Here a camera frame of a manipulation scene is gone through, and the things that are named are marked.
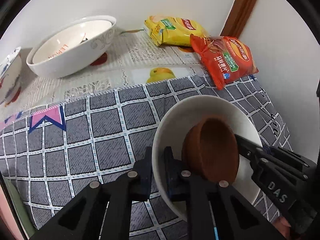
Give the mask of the person's right hand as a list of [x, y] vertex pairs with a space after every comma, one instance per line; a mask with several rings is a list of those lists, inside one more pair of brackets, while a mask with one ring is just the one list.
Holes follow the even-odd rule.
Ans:
[[279, 216], [272, 224], [286, 239], [290, 239], [291, 225], [284, 217]]

